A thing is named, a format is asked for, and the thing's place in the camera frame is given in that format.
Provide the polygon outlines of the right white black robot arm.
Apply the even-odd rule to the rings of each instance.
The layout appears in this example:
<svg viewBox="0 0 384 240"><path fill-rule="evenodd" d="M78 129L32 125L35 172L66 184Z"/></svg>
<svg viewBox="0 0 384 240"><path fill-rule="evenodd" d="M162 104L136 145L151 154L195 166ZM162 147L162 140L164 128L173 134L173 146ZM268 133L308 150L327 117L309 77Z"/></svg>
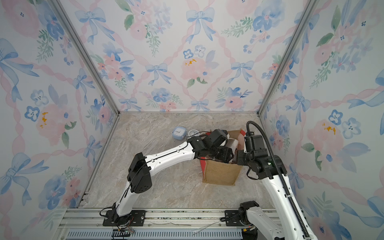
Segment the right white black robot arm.
<svg viewBox="0 0 384 240"><path fill-rule="evenodd" d="M268 217L255 201L242 203L239 207L240 222L253 226L270 240L315 240L317 236L310 228L289 185L287 170L280 157L270 154L260 135L246 136L245 148L238 152L238 163L256 173L267 189L280 223Z"/></svg>

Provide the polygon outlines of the white round alarm clock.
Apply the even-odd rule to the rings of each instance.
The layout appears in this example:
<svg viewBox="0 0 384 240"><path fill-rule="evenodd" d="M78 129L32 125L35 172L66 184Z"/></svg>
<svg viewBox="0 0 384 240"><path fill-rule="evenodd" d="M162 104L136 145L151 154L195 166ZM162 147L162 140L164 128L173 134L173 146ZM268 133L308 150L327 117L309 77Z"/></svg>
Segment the white round alarm clock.
<svg viewBox="0 0 384 240"><path fill-rule="evenodd" d="M199 131L199 130L194 130L194 129L189 130L189 132L188 132L188 138L198 136L199 134L200 134L200 131Z"/></svg>

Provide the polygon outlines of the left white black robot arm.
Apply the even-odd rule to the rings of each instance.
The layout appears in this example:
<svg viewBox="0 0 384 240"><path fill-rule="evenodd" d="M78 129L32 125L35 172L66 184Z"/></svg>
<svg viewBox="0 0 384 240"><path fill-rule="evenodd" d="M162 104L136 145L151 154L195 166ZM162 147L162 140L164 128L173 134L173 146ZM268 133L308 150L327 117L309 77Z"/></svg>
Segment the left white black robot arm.
<svg viewBox="0 0 384 240"><path fill-rule="evenodd" d="M121 197L113 204L111 220L126 223L139 194L149 190L152 177L161 171L190 160L218 160L228 163L234 158L233 150L226 146L230 138L227 131L216 129L208 135L194 135L182 144L153 155L138 153L129 167L127 184Z"/></svg>

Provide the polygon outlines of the blue square alarm clock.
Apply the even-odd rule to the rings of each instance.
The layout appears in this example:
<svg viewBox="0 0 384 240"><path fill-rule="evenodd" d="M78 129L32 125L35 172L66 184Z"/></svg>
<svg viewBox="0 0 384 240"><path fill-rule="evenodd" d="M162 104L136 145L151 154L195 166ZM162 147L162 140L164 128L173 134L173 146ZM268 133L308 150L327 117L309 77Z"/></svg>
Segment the blue square alarm clock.
<svg viewBox="0 0 384 240"><path fill-rule="evenodd" d="M172 137L179 141L183 140L186 137L186 135L187 135L187 129L184 127L178 126L174 128L172 131Z"/></svg>

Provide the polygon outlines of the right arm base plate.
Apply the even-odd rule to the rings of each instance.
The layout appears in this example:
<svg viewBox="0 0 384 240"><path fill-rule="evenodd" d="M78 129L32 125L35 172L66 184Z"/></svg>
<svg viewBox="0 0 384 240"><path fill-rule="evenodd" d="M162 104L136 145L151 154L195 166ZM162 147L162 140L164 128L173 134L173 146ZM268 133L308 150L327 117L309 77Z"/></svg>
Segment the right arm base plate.
<svg viewBox="0 0 384 240"><path fill-rule="evenodd" d="M224 223L227 227L246 227L246 225L241 222L238 210L225 210L224 214Z"/></svg>

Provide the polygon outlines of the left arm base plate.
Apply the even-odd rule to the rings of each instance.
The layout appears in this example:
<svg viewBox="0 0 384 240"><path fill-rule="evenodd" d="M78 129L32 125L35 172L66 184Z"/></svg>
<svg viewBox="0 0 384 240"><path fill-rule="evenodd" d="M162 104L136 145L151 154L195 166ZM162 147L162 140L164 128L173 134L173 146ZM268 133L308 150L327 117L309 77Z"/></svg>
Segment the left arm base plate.
<svg viewBox="0 0 384 240"><path fill-rule="evenodd" d="M130 214L119 217L114 210L106 213L104 227L143 227L146 217L145 210L133 210Z"/></svg>

